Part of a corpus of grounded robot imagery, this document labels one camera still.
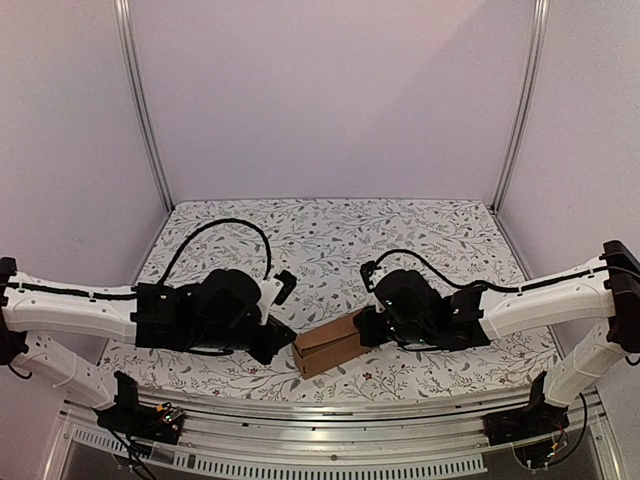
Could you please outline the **brown cardboard paper box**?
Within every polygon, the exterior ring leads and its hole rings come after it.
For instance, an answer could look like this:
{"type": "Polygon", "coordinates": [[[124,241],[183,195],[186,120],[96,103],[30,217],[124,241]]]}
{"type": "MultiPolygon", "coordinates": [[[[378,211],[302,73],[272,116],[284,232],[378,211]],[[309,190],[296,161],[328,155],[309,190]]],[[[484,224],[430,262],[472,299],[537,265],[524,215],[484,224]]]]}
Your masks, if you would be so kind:
{"type": "Polygon", "coordinates": [[[359,330],[354,325],[361,312],[350,312],[297,336],[292,354],[303,379],[326,373],[371,351],[361,345],[359,330]]]}

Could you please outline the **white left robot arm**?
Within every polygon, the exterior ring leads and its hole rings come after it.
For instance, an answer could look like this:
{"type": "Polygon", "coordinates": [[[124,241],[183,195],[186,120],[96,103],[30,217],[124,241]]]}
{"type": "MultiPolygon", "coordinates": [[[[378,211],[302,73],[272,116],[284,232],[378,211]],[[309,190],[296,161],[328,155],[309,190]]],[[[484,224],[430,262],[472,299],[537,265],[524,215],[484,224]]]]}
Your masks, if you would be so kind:
{"type": "Polygon", "coordinates": [[[262,365],[291,344],[295,332],[270,313],[289,297],[296,277],[283,270],[262,282],[237,269],[216,269],[203,281],[172,287],[138,283],[87,287],[48,282],[1,260],[1,362],[23,367],[63,388],[81,404],[108,410],[128,434],[148,426],[137,384],[106,377],[50,333],[101,337],[138,348],[201,356],[248,353],[262,365]]]}

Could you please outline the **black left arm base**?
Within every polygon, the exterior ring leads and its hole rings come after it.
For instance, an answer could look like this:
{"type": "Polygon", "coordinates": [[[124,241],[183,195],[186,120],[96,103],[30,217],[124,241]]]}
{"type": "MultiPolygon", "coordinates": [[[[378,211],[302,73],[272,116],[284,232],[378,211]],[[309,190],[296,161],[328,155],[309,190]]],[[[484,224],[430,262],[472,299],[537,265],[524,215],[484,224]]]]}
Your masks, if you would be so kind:
{"type": "Polygon", "coordinates": [[[164,402],[146,406],[139,401],[137,382],[123,372],[114,374],[116,393],[113,405],[95,410],[100,427],[121,433],[127,438],[141,438],[177,445],[182,434],[185,411],[164,402]]]}

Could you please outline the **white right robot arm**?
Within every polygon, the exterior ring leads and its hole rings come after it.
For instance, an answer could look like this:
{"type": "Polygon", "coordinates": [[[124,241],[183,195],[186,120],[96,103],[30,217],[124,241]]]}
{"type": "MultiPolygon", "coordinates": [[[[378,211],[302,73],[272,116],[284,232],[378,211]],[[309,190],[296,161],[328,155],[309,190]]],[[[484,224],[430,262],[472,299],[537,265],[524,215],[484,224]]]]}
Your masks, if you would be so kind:
{"type": "Polygon", "coordinates": [[[374,280],[379,267],[379,261],[369,261],[360,268],[375,299],[353,320],[365,347],[394,342],[462,351],[525,330],[596,320],[590,333],[532,384],[529,404],[516,421],[527,436],[539,435],[554,422],[556,410],[639,351],[639,261],[619,240],[604,243],[602,254],[582,265],[514,286],[449,281],[449,296],[416,270],[398,269],[374,280]]]}

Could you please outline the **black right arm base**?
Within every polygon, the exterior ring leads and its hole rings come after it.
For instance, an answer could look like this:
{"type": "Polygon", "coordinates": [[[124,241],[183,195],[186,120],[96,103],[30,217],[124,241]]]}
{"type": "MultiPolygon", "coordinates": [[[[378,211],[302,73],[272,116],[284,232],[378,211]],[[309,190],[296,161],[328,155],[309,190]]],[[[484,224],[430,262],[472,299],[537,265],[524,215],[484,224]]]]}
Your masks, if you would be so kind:
{"type": "Polygon", "coordinates": [[[568,408],[546,402],[543,392],[546,373],[540,373],[531,385],[528,403],[524,407],[487,414],[483,417],[483,432],[491,446],[501,445],[550,434],[569,426],[568,408]]]}

